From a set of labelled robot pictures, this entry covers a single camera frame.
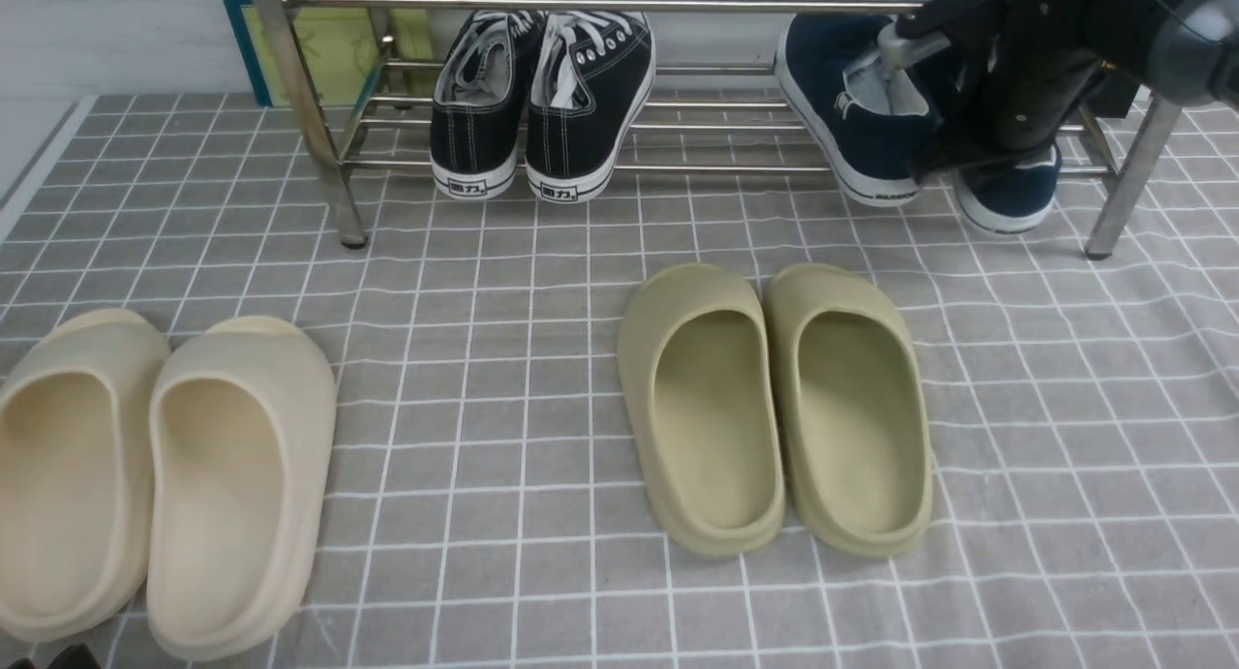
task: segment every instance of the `rack leg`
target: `rack leg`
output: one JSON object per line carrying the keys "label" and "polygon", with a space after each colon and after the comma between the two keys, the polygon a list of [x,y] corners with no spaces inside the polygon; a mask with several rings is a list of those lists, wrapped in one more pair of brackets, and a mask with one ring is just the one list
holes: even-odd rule
{"label": "rack leg", "polygon": [[289,92],[289,103],[292,104],[292,113],[301,125],[301,135],[305,136],[310,159],[315,162],[318,180],[322,180],[323,190],[327,192],[327,206],[331,207],[339,242],[347,249],[363,249],[367,235],[362,216],[348,187],[348,173],[339,165],[336,142],[331,139],[327,119],[323,118],[322,105],[318,104],[318,92],[315,90],[313,78],[310,78],[301,42],[292,28],[284,2],[254,0],[254,9],[263,24],[266,43],[271,47],[280,79]]}
{"label": "rack leg", "polygon": [[1149,114],[1124,161],[1123,171],[1119,171],[1119,178],[1110,188],[1110,197],[1101,207],[1101,216],[1098,216],[1093,234],[1084,245],[1084,255],[1088,259],[1106,259],[1114,255],[1114,247],[1118,245],[1123,229],[1127,227],[1127,219],[1131,219],[1131,212],[1140,201],[1140,195],[1145,192],[1145,185],[1157,166],[1157,159],[1165,152],[1166,142],[1182,113],[1183,109],[1177,104],[1154,97]]}
{"label": "rack leg", "polygon": [[[400,52],[398,42],[395,38],[395,16],[392,15],[392,9],[389,7],[367,7],[367,12],[370,16],[370,28],[374,31],[374,46],[378,48],[378,56],[384,57],[390,56],[392,59],[399,59]],[[379,90],[394,92],[394,94],[406,94],[405,90],[405,74],[398,73],[398,71],[384,71],[382,77],[383,85]]]}

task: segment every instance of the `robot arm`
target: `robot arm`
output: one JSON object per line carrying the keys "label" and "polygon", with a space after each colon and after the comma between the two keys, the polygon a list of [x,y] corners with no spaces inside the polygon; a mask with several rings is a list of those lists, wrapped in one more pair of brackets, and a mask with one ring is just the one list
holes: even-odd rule
{"label": "robot arm", "polygon": [[878,40],[888,69],[947,46],[964,57],[961,99],[917,176],[999,175],[1048,149],[1101,61],[1171,103],[1239,108],[1239,0],[932,0]]}

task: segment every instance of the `cream slide sandal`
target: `cream slide sandal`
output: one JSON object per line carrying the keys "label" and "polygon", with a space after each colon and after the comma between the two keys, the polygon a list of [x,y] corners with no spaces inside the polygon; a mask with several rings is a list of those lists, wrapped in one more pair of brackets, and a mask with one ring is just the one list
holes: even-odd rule
{"label": "cream slide sandal", "polygon": [[85,312],[36,343],[0,390],[0,628],[79,633],[146,576],[146,414],[169,347],[123,308]]}
{"label": "cream slide sandal", "polygon": [[672,540],[701,555],[769,543],[787,504],[748,281],[709,264],[664,269],[629,301],[617,352],[646,493]]}
{"label": "cream slide sandal", "polygon": [[270,638],[305,596],[336,424],[327,357],[296,326],[235,317],[187,342],[151,399],[146,606],[170,654]]}
{"label": "cream slide sandal", "polygon": [[824,264],[779,273],[766,308],[800,519],[847,553],[907,551],[929,525],[933,479],[916,351],[898,308]]}

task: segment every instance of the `gray tiled mat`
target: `gray tiled mat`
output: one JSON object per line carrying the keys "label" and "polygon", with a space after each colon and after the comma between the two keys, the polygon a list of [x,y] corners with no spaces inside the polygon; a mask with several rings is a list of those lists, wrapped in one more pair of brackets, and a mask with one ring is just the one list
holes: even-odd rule
{"label": "gray tiled mat", "polygon": [[[1119,152],[1137,118],[1111,125]],[[424,152],[419,136],[377,131],[368,150]],[[349,253],[299,144],[287,113],[244,95],[102,99],[0,245],[0,372],[58,321],[119,304],[173,343],[239,312],[287,317],[336,364],[305,607],[221,667],[1239,665],[1229,110],[1187,114],[1103,264],[1079,255],[1095,183],[1062,183],[1043,227],[994,240],[942,187],[869,211],[829,178],[626,176],[566,207],[522,183],[478,206],[358,176],[374,237]],[[639,135],[624,156],[813,150]],[[741,559],[659,533],[615,334],[642,278],[695,259],[755,280],[841,264],[903,307],[939,473],[922,546],[852,559],[794,514]],[[81,639],[113,668],[182,665],[140,602]],[[0,665],[30,650],[0,638]]]}

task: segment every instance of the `olive green slide sandal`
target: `olive green slide sandal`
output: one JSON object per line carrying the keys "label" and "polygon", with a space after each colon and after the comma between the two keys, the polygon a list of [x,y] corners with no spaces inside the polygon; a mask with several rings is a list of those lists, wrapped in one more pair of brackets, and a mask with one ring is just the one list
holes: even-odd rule
{"label": "olive green slide sandal", "polygon": [[84,312],[0,391],[0,629],[55,641],[102,623],[146,577],[146,413],[164,334],[124,308]]}
{"label": "olive green slide sandal", "polygon": [[795,264],[766,289],[792,498],[819,539],[856,555],[912,548],[929,525],[924,395],[903,317],[839,268]]}
{"label": "olive green slide sandal", "polygon": [[620,323],[620,382],[654,517],[701,555],[771,541],[787,508],[761,302],[709,264],[649,278]]}

